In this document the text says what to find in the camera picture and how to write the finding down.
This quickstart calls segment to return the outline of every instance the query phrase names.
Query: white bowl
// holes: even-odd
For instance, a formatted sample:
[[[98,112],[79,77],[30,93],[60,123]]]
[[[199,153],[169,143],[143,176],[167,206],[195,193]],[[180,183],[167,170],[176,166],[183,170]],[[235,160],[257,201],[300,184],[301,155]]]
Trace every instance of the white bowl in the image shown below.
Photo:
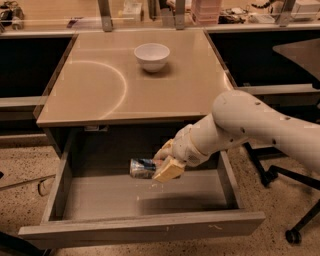
[[[134,55],[137,58],[141,67],[148,72],[158,72],[162,69],[168,60],[170,50],[162,44],[142,44],[134,50]]]

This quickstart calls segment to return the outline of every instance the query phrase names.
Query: terrazzo floor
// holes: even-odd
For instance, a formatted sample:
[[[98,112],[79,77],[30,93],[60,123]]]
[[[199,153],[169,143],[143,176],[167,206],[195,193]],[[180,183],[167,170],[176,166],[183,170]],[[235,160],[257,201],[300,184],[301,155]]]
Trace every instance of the terrazzo floor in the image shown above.
[[[261,146],[251,141],[253,147]],[[302,243],[290,245],[284,237],[287,229],[293,227],[300,218],[320,199],[320,192],[284,176],[265,188],[259,180],[255,167],[243,147],[228,151],[240,194],[248,211],[263,211],[265,221],[247,237],[201,239],[178,242],[148,244],[112,245],[100,247],[59,249],[51,256],[73,255],[320,255],[320,216],[301,231]],[[271,164],[310,175],[319,179],[320,175],[305,170],[288,157],[264,160],[268,168]],[[0,136],[0,230],[17,236],[21,226],[38,225],[48,199],[48,195],[38,193],[39,178],[54,175],[59,164],[52,147],[48,146],[44,135]],[[19,185],[21,182],[34,182]],[[0,255],[20,255],[0,247]]]

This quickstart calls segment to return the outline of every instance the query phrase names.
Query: open drawer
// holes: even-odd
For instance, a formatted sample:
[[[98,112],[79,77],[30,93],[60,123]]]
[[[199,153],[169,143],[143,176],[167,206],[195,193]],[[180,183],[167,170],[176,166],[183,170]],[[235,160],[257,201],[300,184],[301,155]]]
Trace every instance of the open drawer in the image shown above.
[[[262,212],[242,209],[226,152],[161,184],[129,175],[185,124],[73,130],[41,225],[19,235],[40,249],[251,234]]]

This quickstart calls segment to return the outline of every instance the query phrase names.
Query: robotic arm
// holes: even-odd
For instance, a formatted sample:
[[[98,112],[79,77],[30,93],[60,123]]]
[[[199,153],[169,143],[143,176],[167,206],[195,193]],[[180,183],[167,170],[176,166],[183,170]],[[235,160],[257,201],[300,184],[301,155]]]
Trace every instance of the robotic arm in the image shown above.
[[[211,114],[181,129],[157,152],[154,158],[165,161],[153,178],[165,182],[179,176],[186,165],[197,166],[249,138],[272,144],[320,172],[320,125],[285,116],[251,94],[234,90],[220,94]]]

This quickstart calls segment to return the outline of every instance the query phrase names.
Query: beige tabletop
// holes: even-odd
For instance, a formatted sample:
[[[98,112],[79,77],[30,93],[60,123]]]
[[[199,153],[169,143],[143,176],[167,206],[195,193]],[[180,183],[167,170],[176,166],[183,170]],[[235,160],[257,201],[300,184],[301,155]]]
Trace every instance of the beige tabletop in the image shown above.
[[[161,43],[167,65],[150,74],[134,49]],[[139,123],[200,118],[231,90],[203,30],[79,34],[37,120],[40,127]]]

